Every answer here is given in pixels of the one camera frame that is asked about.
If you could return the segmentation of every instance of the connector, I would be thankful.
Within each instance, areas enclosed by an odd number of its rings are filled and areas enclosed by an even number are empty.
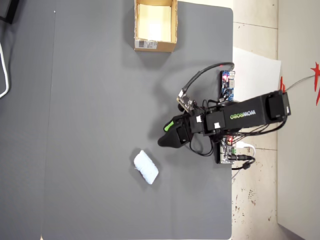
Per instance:
[[[235,147],[236,147],[237,149],[243,149],[243,148],[248,148],[249,146],[248,146],[248,144],[246,144],[246,143],[243,142],[243,141],[237,141],[237,142],[235,143]]]
[[[248,155],[229,155],[228,159],[231,161],[247,161],[247,160],[254,160],[255,158],[253,156]]]
[[[253,157],[256,155],[256,148],[255,148],[253,145],[251,145],[251,144],[245,143],[245,142],[243,142],[243,141],[237,141],[237,142],[235,143],[235,147],[236,147],[237,149],[252,148],[252,149],[253,149]]]

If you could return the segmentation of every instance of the printed logo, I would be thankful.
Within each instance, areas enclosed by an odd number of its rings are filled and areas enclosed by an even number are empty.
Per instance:
[[[240,119],[240,118],[244,118],[247,116],[251,116],[251,115],[255,115],[256,111],[255,110],[251,110],[251,111],[245,111],[242,113],[237,113],[237,114],[233,114],[230,116],[231,119]]]

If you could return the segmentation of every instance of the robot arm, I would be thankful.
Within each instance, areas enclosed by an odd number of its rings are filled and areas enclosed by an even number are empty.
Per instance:
[[[215,143],[226,136],[256,136],[265,132],[239,132],[243,128],[282,124],[273,129],[280,129],[291,115],[287,93],[274,91],[243,102],[218,103],[208,109],[196,107],[175,116],[168,122],[165,134],[158,140],[161,147],[180,148],[191,142],[195,133],[209,136]]]

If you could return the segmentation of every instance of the box label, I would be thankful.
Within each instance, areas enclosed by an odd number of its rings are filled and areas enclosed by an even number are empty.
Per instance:
[[[157,41],[135,40],[134,47],[136,49],[157,49]]]

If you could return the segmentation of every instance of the blue circuit board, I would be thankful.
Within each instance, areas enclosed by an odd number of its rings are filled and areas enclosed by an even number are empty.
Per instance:
[[[221,72],[221,99],[232,102],[235,94],[235,71]]]

